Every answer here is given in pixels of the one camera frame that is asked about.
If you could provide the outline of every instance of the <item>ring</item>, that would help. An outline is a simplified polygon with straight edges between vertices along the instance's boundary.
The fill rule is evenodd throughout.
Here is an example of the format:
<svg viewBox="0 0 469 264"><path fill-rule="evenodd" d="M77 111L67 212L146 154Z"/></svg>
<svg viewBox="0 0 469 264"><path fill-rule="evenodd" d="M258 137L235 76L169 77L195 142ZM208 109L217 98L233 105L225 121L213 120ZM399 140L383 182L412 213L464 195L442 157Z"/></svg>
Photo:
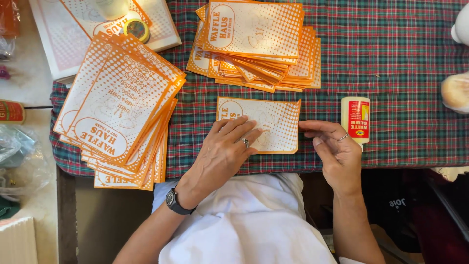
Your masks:
<svg viewBox="0 0 469 264"><path fill-rule="evenodd" d="M337 141L341 141L342 139L347 138L347 137L350 137L350 135L347 132L345 132L345 136L343 136L341 139L339 139Z"/></svg>
<svg viewBox="0 0 469 264"><path fill-rule="evenodd" d="M246 144L246 148L249 148L249 140L246 138L238 139L238 141L242 140L244 144Z"/></svg>

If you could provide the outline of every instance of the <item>white shirt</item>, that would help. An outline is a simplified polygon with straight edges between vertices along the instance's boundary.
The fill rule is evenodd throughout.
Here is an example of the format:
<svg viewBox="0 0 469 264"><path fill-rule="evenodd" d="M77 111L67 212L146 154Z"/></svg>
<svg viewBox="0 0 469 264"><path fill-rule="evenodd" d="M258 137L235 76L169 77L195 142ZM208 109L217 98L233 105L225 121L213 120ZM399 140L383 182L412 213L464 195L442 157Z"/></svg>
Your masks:
<svg viewBox="0 0 469 264"><path fill-rule="evenodd" d="M176 183L155 185L153 211ZM159 263L336 263L319 231L305 221L302 189L295 173L231 178L184 219Z"/></svg>

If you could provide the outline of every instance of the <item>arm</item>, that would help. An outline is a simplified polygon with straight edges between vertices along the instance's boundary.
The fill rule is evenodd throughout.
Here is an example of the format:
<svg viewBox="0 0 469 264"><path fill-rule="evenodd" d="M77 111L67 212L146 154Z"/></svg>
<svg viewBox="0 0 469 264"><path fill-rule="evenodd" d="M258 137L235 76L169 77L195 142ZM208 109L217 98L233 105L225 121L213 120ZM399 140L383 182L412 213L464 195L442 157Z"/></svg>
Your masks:
<svg viewBox="0 0 469 264"><path fill-rule="evenodd" d="M261 130L252 129L255 121L247 120L247 116L242 116L213 124L194 165L176 186L177 201L183 208L195 208L237 173L249 156L257 154L257 150L238 141L245 137L254 142L262 134ZM157 263L160 251L185 217L170 210L166 203L161 204L132 234L114 263Z"/></svg>
<svg viewBox="0 0 469 264"><path fill-rule="evenodd" d="M299 126L314 138L316 153L323 161L323 174L334 190L334 248L338 256L366 264L384 264L384 257L371 232L361 187L360 146L351 138L339 141L345 130L325 121L301 121Z"/></svg>

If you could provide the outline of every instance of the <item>plaid tablecloth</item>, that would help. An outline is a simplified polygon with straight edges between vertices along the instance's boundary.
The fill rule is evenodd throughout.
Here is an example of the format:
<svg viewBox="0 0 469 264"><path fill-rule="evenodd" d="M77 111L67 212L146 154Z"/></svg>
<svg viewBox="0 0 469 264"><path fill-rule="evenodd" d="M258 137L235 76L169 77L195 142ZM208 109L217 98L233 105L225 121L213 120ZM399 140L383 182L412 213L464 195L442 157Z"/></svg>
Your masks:
<svg viewBox="0 0 469 264"><path fill-rule="evenodd" d="M331 122L340 122L342 97L365 96L371 99L371 138L364 146L364 168L469 164L469 116L445 108L439 92L447 76L469 70L469 48L455 43L450 35L467 0L297 2L304 4L304 24L313 26L322 39L322 89L270 94L215 84L213 79L187 72L169 125L167 180L181 177L195 161L215 121L219 95L278 101L302 98L301 120ZM180 69L185 70L196 33L194 11L205 3L168 2L182 45L162 55ZM56 88L56 96L66 93L64 87ZM54 147L62 155L57 158L59 165L88 175L90 170L67 148ZM300 134L296 154L253 156L240 174L321 168L311 140Z"/></svg>

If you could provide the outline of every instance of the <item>watch face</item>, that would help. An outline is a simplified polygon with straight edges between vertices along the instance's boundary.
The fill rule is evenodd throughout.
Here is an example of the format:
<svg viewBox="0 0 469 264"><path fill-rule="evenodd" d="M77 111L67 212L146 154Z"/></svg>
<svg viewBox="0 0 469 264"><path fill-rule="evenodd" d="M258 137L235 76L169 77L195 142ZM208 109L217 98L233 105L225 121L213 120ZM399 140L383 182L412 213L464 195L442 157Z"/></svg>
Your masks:
<svg viewBox="0 0 469 264"><path fill-rule="evenodd" d="M169 192L167 195L166 195L166 205L171 205L173 204L174 202L174 193L173 192Z"/></svg>

